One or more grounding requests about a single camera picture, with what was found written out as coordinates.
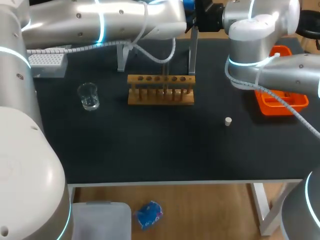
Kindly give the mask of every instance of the black table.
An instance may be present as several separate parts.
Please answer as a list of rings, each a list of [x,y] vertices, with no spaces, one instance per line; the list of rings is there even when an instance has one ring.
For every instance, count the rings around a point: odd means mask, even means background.
[[[280,43],[303,52],[295,38]],[[171,50],[171,41],[140,45],[159,58]],[[187,74],[188,47],[188,40],[177,41],[170,74]],[[128,105],[127,75],[160,74],[161,66],[132,52],[119,73],[115,47],[68,55],[63,79],[35,79],[44,132],[68,184],[306,177],[320,162],[318,139],[293,116],[263,116],[253,91],[232,87],[224,74],[228,50],[225,39],[198,41],[194,106]],[[77,95],[85,82],[98,86],[93,112]],[[310,96],[301,112],[316,129],[319,110]]]

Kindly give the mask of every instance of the small white cylinder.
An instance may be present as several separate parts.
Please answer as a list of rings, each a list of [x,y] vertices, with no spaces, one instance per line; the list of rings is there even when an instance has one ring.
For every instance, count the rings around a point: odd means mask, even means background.
[[[225,124],[227,127],[230,126],[231,122],[232,122],[231,117],[226,117],[225,120],[224,120],[224,124]]]

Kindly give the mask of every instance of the orange container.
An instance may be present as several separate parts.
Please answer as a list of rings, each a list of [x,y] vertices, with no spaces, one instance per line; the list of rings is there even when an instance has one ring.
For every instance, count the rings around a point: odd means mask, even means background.
[[[270,52],[270,56],[280,53],[280,56],[292,55],[290,49],[286,46],[274,46]],[[293,115],[285,106],[278,102],[274,97],[265,92],[254,91],[256,99],[258,101],[261,112],[266,116],[289,116]],[[281,97],[297,112],[300,112],[303,108],[307,107],[309,100],[306,95],[290,93],[284,91],[272,90],[273,93]]]

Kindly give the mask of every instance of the water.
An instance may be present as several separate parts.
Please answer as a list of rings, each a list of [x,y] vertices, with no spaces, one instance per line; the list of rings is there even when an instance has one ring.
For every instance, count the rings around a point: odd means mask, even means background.
[[[83,108],[87,111],[96,110],[100,105],[98,96],[83,97],[81,101]]]

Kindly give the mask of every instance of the wooden test tube rack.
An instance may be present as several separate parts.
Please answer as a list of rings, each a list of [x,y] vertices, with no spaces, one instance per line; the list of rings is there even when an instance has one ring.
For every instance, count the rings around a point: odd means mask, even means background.
[[[193,105],[193,75],[128,75],[128,105]]]

